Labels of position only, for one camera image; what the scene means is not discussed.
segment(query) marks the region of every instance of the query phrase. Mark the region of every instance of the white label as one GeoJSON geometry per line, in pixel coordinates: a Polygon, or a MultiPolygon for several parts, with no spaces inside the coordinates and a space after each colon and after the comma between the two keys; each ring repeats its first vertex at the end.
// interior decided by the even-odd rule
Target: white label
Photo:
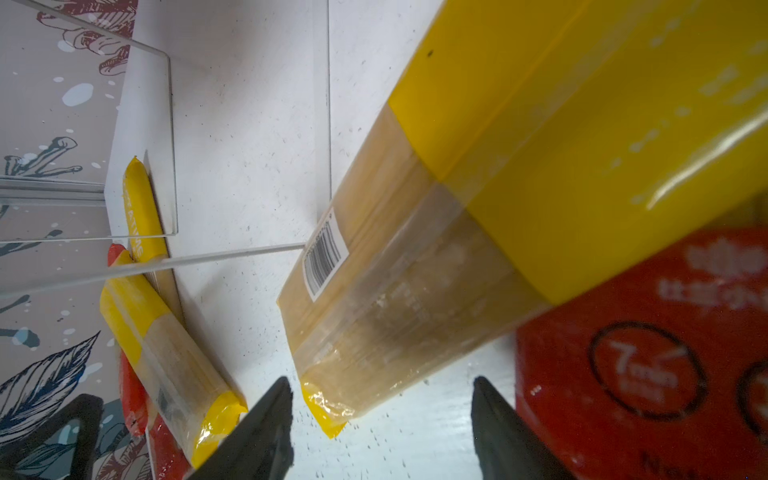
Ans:
{"type": "Polygon", "coordinates": [[[349,256],[349,250],[339,231],[333,208],[323,220],[320,232],[312,241],[312,246],[304,254],[302,261],[304,284],[312,301],[326,288],[336,271],[349,256]]]}

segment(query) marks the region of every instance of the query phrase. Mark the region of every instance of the pasta package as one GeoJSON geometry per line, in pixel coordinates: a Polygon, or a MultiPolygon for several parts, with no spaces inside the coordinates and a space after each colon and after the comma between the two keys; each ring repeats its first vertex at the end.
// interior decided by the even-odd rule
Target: pasta package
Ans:
{"type": "MultiPolygon", "coordinates": [[[[123,250],[113,264],[131,262],[123,250]]],[[[246,406],[144,276],[107,280],[99,309],[184,455],[199,468],[246,406]]]]}
{"type": "Polygon", "coordinates": [[[448,0],[278,299],[323,430],[765,190],[766,21],[448,0]]]}
{"type": "MultiPolygon", "coordinates": [[[[139,263],[159,262],[168,258],[168,247],[164,231],[157,214],[152,184],[138,158],[133,157],[123,174],[123,204],[125,220],[128,224],[131,255],[139,263]]],[[[152,287],[163,299],[177,320],[184,324],[184,314],[176,288],[176,276],[173,270],[158,270],[144,275],[152,287]]]]}

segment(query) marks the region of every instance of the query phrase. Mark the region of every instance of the white shelf surface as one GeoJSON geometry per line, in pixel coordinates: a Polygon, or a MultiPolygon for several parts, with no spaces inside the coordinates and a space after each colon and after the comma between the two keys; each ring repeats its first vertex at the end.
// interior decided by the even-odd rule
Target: white shelf surface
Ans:
{"type": "MultiPolygon", "coordinates": [[[[439,6],[330,2],[334,190],[439,6]]],[[[281,0],[140,0],[134,38],[167,51],[173,65],[180,231],[169,240],[174,256],[303,242],[312,233],[312,8],[281,0]]],[[[141,95],[131,76],[151,74],[141,61],[129,60],[132,68],[122,104],[141,95]]],[[[121,109],[113,160],[141,158],[148,148],[131,145],[131,115],[121,109]]],[[[119,230],[119,198],[110,208],[119,230]]],[[[460,359],[328,440],[301,399],[275,304],[297,257],[277,253],[176,272],[192,336],[249,406],[279,376],[290,379],[296,457],[289,478],[481,478],[469,416],[472,380],[487,376],[512,401],[514,339],[460,359]]]]}

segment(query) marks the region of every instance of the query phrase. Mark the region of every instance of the red package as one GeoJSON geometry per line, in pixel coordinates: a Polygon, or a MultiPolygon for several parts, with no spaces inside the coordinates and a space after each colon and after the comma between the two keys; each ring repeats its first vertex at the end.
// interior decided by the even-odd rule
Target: red package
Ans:
{"type": "Polygon", "coordinates": [[[157,416],[147,431],[147,447],[154,480],[181,480],[192,469],[163,417],[157,416]]]}
{"type": "MultiPolygon", "coordinates": [[[[107,251],[107,263],[111,265],[120,256],[125,247],[119,243],[110,245],[107,251]]],[[[134,437],[141,437],[147,429],[147,391],[141,385],[125,353],[120,352],[120,400],[123,404],[125,426],[134,437]]]]}
{"type": "Polygon", "coordinates": [[[518,414],[579,478],[768,478],[768,229],[700,231],[518,331],[518,414]]]}

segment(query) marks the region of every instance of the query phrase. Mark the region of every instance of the yellow package label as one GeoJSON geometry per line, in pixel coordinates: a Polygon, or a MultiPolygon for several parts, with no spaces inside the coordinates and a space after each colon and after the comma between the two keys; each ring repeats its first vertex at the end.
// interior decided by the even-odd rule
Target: yellow package label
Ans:
{"type": "MultiPolygon", "coordinates": [[[[113,266],[133,263],[123,250],[113,266]]],[[[170,313],[152,285],[142,275],[109,279],[101,291],[99,310],[132,366],[141,357],[141,339],[152,323],[170,313]]]]}
{"type": "Polygon", "coordinates": [[[768,3],[449,0],[389,99],[553,304],[768,187],[768,3]]]}

